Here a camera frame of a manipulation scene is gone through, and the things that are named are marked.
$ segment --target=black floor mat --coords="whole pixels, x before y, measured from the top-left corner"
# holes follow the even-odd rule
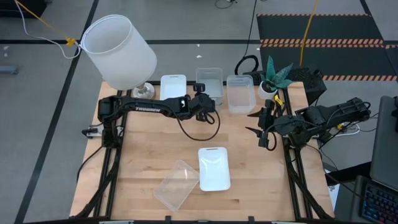
[[[270,16],[270,14],[258,14],[260,39],[302,39],[310,18],[309,14],[306,15]],[[357,14],[357,16],[317,14],[312,18],[307,38],[382,39],[373,18],[366,14]]]
[[[386,45],[386,52],[395,74],[398,75],[398,45]]]
[[[300,47],[261,47],[262,66],[267,67],[268,55],[271,55],[276,70],[290,63],[294,63],[294,68],[297,68],[300,50]],[[394,75],[385,49],[382,47],[306,47],[303,66],[318,68],[324,75]]]

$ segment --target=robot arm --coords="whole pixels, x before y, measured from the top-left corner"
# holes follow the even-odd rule
[[[130,111],[161,113],[168,118],[181,121],[193,116],[206,116],[205,113],[215,110],[215,102],[204,91],[204,84],[196,84],[194,98],[189,95],[168,98],[166,100],[147,100],[131,96],[109,96],[98,103],[98,119],[102,122],[104,147],[116,147],[119,144],[116,121]]]
[[[273,109],[274,104],[266,101]],[[346,103],[335,106],[310,106],[295,112],[295,116],[283,115],[278,118],[271,115],[272,110],[267,110],[260,116],[258,126],[262,128],[259,134],[259,146],[268,148],[268,133],[275,132],[282,136],[288,135],[292,146],[303,147],[311,137],[319,134],[322,140],[330,137],[328,129],[333,128],[344,122],[366,121],[369,119],[369,103],[363,102],[359,98],[353,98]]]

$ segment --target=floor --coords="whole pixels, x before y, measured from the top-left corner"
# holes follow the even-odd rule
[[[256,12],[310,13],[315,0],[258,1]],[[398,40],[398,15],[395,0],[366,0],[384,40]],[[93,0],[53,0],[42,18],[71,37],[79,39]],[[224,44],[151,45],[158,66],[151,80],[166,74],[185,74],[195,79],[198,67],[219,67],[224,77],[233,74],[246,45],[227,40],[248,37],[254,1],[238,0],[229,9],[217,9],[214,0],[99,0],[94,21],[108,14],[130,18],[146,40],[203,39],[226,40]],[[364,13],[359,0],[321,0],[318,13]],[[33,35],[61,40],[37,20],[28,20]],[[20,19],[0,18],[0,40],[27,40]],[[251,38],[257,40],[256,20]],[[66,48],[67,55],[75,49]],[[17,65],[19,74],[0,76],[0,217],[1,223],[14,223],[32,170],[42,149],[47,130],[57,106],[71,60],[62,57],[59,48],[50,44],[0,44],[0,65]],[[259,55],[258,45],[251,44],[248,54]],[[251,70],[250,62],[242,71]],[[334,105],[353,97],[372,103],[377,113],[382,95],[398,95],[396,82],[325,82],[328,91],[319,105]],[[82,162],[86,139],[80,131],[92,120],[101,77],[85,53],[81,55],[68,90],[40,177],[27,209],[25,222],[67,218],[75,191],[76,172]],[[376,120],[361,124],[372,129]],[[340,137],[324,147],[339,169],[367,162],[371,158],[374,132]],[[339,197],[336,213],[344,199]]]

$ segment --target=white cable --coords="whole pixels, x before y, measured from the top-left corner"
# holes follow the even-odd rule
[[[16,1],[15,1],[15,4],[17,5],[18,10],[19,10],[19,12],[20,12],[20,14],[21,14],[22,23],[24,24],[24,30],[25,30],[26,35],[28,35],[28,36],[30,36],[30,37],[33,37],[33,38],[46,40],[46,41],[48,41],[48,42],[51,42],[51,43],[57,45],[58,47],[60,47],[60,49],[61,49],[61,51],[62,51],[62,54],[63,54],[63,56],[64,56],[66,59],[73,59],[73,58],[79,56],[80,51],[81,51],[81,48],[80,48],[80,46],[77,44],[77,42],[75,42],[75,45],[76,45],[77,48],[78,48],[77,54],[76,54],[75,56],[73,56],[73,57],[67,57],[67,56],[65,55],[65,52],[63,51],[63,49],[62,49],[62,47],[61,47],[60,44],[58,44],[58,43],[56,43],[56,42],[54,42],[54,41],[52,41],[52,40],[48,40],[48,39],[46,39],[46,38],[44,38],[44,37],[36,37],[36,36],[30,35],[30,34],[26,31],[26,25],[25,25],[25,17],[24,17],[24,14],[22,13],[21,8],[19,7],[19,5],[18,5],[18,3],[17,3]]]
[[[355,125],[356,125],[356,130],[357,130],[356,132],[354,132],[354,133],[346,133],[346,134],[338,134],[338,135],[336,135],[336,137],[340,137],[340,136],[349,136],[349,135],[358,134],[361,130],[360,130],[358,124],[355,124]]]

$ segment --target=potted plant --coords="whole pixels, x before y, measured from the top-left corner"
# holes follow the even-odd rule
[[[288,67],[285,67],[276,73],[274,61],[271,56],[268,57],[267,73],[265,76],[261,74],[261,83],[257,90],[257,93],[261,99],[273,100],[278,89],[286,88],[293,82],[286,79],[290,69],[292,69],[292,66],[293,64],[291,63]]]

